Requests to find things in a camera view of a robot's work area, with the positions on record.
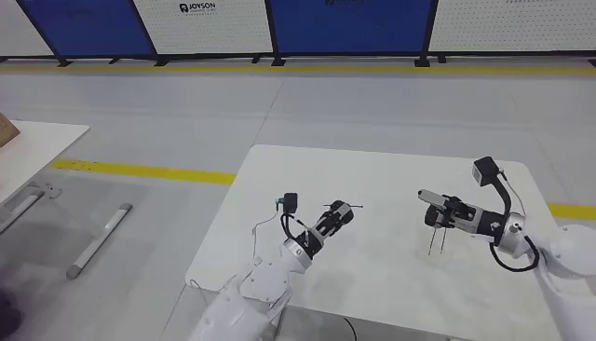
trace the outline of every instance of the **pegboard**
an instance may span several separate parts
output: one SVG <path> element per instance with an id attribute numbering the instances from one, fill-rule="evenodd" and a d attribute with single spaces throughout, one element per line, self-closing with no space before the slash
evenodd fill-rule
<path id="1" fill-rule="evenodd" d="M 0 56 L 52 55 L 15 0 L 0 0 Z"/>
<path id="2" fill-rule="evenodd" d="M 431 51 L 596 49 L 596 0 L 440 0 Z"/>
<path id="3" fill-rule="evenodd" d="M 264 0 L 134 0 L 163 54 L 272 51 Z"/>
<path id="4" fill-rule="evenodd" d="M 130 0 L 21 0 L 60 55 L 153 54 Z"/>
<path id="5" fill-rule="evenodd" d="M 271 0 L 279 51 L 418 52 L 431 0 Z"/>

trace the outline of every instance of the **tabletop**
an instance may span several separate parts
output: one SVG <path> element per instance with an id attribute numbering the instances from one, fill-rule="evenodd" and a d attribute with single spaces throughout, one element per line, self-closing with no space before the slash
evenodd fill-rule
<path id="1" fill-rule="evenodd" d="M 0 205 L 89 130 L 89 126 L 11 121 L 20 134 L 0 148 Z"/>
<path id="2" fill-rule="evenodd" d="M 314 224 L 336 199 L 354 205 L 354 220 L 325 241 L 304 275 L 293 275 L 291 306 L 469 340 L 560 340 L 533 273 L 497 265 L 488 243 L 458 230 L 444 250 L 428 245 L 425 188 L 503 212 L 490 186 L 480 188 L 473 159 L 253 146 L 186 273 L 218 290 L 252 258 L 255 224 L 275 212 L 274 200 L 298 193 L 296 216 Z M 530 171 L 497 161 L 523 200 L 526 231 L 545 237 L 557 229 Z M 513 199 L 513 211 L 520 205 Z M 436 239 L 442 239 L 442 231 Z M 258 230 L 257 255 L 278 254 L 285 235 L 275 219 Z M 527 266 L 503 257 L 511 266 Z M 579 292 L 589 289 L 585 281 Z"/>

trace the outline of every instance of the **black cable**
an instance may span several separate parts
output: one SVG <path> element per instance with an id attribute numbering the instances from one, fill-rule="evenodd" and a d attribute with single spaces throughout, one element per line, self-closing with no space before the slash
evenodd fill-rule
<path id="1" fill-rule="evenodd" d="M 283 229 L 283 232 L 286 234 L 286 237 L 288 237 L 288 239 L 296 240 L 296 237 L 290 231 L 290 218 L 292 218 L 294 221 L 296 221 L 296 223 L 298 223 L 298 225 L 301 225 L 304 228 L 306 228 L 306 226 L 305 226 L 305 224 L 302 223 L 301 220 L 299 220 L 298 218 L 294 217 L 291 214 L 288 214 L 288 213 L 281 214 L 281 216 L 279 217 L 279 221 L 281 222 L 281 228 Z"/>
<path id="2" fill-rule="evenodd" d="M 354 326 L 352 325 L 352 323 L 350 323 L 350 321 L 347 318 L 344 318 L 344 321 L 347 321 L 347 324 L 352 329 L 352 334 L 354 334 L 354 341 L 358 341 L 358 336 L 356 335 L 356 330 L 354 329 Z"/>
<path id="3" fill-rule="evenodd" d="M 529 266 L 522 267 L 522 268 L 509 267 L 509 266 L 505 265 L 499 259 L 498 255 L 496 255 L 496 252 L 494 251 L 494 244 L 493 243 L 489 244 L 489 247 L 491 249 L 491 254 L 493 255 L 494 260 L 501 267 L 503 267 L 505 270 L 511 271 L 511 272 L 525 272 L 525 271 L 533 270 L 538 267 L 538 262 L 540 261 L 540 253 L 538 252 L 538 249 L 536 248 L 536 246 L 534 245 L 534 243 L 532 242 L 532 240 L 529 237 L 525 236 L 523 238 L 528 242 L 528 244 L 530 245 L 530 248 L 532 248 L 532 253 L 534 254 L 534 261 Z"/>

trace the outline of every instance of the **cardboard box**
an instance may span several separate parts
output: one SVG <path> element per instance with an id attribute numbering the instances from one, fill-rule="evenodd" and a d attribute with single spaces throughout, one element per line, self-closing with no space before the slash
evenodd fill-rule
<path id="1" fill-rule="evenodd" d="M 12 125 L 8 118 L 0 114 L 0 148 L 12 141 L 19 133 L 19 129 Z"/>

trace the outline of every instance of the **blue panel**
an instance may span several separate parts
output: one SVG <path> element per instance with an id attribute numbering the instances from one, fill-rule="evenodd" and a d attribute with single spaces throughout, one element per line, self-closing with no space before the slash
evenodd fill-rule
<path id="1" fill-rule="evenodd" d="M 280 52 L 408 52 L 431 0 L 271 0 Z"/>
<path id="2" fill-rule="evenodd" d="M 129 0 L 21 1 L 61 55 L 153 53 Z"/>

